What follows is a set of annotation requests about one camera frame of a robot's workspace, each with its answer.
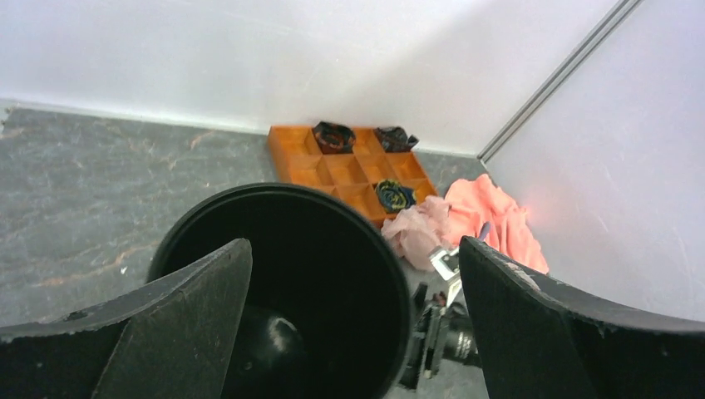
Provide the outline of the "black plastic trash bin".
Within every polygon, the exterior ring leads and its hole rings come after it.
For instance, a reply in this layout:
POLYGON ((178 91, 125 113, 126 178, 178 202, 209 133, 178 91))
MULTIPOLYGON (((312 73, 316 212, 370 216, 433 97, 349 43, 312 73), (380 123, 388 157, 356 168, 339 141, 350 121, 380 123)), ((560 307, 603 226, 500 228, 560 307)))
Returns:
POLYGON ((412 306, 377 229, 318 190, 242 185, 182 216, 148 277, 234 239, 250 242, 253 266, 222 397, 385 397, 407 360, 412 306))

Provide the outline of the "pink translucent trash bag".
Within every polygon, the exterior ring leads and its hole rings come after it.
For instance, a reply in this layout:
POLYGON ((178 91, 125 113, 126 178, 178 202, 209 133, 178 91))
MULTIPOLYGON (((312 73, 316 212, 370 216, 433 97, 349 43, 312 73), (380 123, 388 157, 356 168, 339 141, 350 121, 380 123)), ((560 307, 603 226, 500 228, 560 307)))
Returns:
POLYGON ((423 272, 433 272, 429 255, 442 249, 454 249, 448 239, 451 205, 442 197, 429 195, 421 204, 400 211, 394 219, 383 222, 381 233, 394 252, 423 272))

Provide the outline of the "black bag roll front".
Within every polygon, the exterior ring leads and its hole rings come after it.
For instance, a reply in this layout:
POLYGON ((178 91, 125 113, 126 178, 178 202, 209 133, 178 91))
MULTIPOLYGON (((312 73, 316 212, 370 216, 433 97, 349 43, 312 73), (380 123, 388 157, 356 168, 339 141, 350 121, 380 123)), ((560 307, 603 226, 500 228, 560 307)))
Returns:
POLYGON ((396 214, 417 204, 415 191, 397 180, 381 180, 374 186, 380 205, 389 214, 396 214))

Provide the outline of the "orange compartment tray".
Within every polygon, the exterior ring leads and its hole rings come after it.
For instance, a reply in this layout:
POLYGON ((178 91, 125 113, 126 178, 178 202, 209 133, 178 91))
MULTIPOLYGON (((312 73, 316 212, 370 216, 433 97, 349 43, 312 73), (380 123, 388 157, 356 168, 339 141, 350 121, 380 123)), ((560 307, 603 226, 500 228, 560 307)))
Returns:
POLYGON ((356 143, 350 153, 325 154, 311 126, 271 126, 269 152, 281 181, 306 186, 332 195, 352 206, 381 228, 394 219, 375 193, 381 180, 396 180, 413 190, 419 203, 437 195, 414 152, 387 153, 372 127, 354 127, 356 143))

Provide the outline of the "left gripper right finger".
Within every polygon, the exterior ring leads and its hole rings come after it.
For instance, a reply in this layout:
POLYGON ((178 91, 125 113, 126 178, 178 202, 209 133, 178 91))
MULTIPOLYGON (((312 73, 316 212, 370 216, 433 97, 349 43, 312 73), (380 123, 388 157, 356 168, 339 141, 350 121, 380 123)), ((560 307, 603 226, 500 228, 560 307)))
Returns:
POLYGON ((703 397, 703 323, 594 296, 471 237, 459 269, 490 397, 703 397))

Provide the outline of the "black bag roll left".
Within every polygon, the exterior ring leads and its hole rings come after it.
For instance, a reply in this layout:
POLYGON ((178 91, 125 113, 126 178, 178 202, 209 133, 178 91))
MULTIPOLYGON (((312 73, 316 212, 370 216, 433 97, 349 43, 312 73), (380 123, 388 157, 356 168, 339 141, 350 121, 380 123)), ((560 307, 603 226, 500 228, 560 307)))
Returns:
POLYGON ((357 137, 344 125, 320 121, 313 129, 313 138, 324 155, 352 154, 357 137))

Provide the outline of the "black bag roll right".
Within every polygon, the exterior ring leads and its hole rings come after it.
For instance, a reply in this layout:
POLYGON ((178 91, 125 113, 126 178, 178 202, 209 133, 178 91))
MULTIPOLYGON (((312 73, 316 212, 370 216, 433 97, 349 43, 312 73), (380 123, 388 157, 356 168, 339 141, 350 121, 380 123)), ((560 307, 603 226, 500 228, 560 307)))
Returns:
POLYGON ((381 126, 374 129, 382 149, 387 153, 410 152, 418 143, 415 135, 407 134, 400 126, 381 126))

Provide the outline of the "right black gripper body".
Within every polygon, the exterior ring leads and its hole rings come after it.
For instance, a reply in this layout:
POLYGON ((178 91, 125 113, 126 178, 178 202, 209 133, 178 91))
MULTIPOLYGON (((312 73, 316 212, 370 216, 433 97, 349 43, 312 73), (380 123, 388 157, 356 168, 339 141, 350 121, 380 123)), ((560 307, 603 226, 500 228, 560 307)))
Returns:
POLYGON ((422 377, 431 379, 442 360, 480 367, 474 328, 465 305, 451 302, 444 292, 427 297, 428 285, 420 283, 412 295, 415 324, 409 354, 399 384, 415 390, 422 377))

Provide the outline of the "black bag roll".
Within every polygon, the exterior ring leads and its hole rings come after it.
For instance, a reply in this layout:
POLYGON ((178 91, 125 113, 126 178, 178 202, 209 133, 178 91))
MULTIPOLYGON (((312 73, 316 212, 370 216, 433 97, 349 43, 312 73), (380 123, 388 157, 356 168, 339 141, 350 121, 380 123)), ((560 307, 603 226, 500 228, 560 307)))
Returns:
POLYGON ((357 137, 344 125, 320 121, 313 129, 313 138, 324 155, 352 154, 357 137))
POLYGON ((387 153, 410 152, 418 143, 415 135, 407 134, 400 126, 381 126, 374 129, 382 149, 387 153))
POLYGON ((417 204, 415 191, 397 180, 381 180, 374 186, 380 205, 389 214, 396 214, 417 204))

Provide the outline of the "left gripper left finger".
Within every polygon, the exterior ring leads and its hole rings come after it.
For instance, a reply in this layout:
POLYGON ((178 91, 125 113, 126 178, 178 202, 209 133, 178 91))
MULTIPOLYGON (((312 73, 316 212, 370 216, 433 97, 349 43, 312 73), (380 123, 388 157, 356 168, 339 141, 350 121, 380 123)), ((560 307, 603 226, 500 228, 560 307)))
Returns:
POLYGON ((108 302, 2 328, 2 397, 219 397, 252 262, 236 239, 108 302))

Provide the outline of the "salmon pink cloth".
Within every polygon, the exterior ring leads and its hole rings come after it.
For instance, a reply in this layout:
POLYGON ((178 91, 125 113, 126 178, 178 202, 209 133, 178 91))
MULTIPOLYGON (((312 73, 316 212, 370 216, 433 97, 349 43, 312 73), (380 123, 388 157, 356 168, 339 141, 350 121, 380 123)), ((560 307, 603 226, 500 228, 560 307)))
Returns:
POLYGON ((462 237, 478 237, 490 226, 485 242, 528 268, 547 274, 549 266, 527 224, 527 210, 493 184, 487 174, 475 180, 459 179, 446 192, 450 205, 444 239, 457 246, 462 237))

